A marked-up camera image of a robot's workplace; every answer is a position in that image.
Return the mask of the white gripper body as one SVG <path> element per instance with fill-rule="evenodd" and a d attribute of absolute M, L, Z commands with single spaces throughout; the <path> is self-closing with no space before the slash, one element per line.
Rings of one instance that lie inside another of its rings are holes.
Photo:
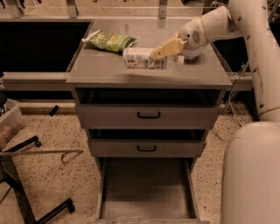
<path fill-rule="evenodd" d="M 178 32 L 178 37 L 183 40 L 186 50 L 194 51 L 208 44 L 201 17 L 184 24 Z"/>

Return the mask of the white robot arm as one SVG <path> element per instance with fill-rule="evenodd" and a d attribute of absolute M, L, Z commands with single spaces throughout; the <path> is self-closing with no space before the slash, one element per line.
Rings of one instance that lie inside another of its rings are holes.
<path fill-rule="evenodd" d="M 184 24 L 154 59 L 243 37 L 255 103 L 254 122 L 224 152 L 220 224 L 280 224 L 280 45 L 271 26 L 279 0 L 228 0 Z"/>

